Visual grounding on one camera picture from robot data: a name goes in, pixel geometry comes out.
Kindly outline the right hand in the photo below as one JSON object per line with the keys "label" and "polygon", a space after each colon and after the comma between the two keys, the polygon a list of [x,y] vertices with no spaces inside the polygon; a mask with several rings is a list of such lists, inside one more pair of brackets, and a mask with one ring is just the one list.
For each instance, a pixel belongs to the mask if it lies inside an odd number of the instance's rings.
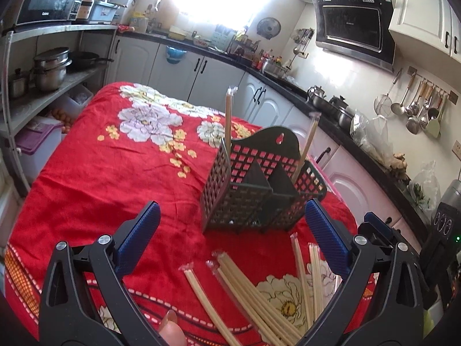
{"label": "right hand", "polygon": [[169,346],[186,346],[183,330],[177,324],[177,314],[169,310],[159,325],[159,335]]}

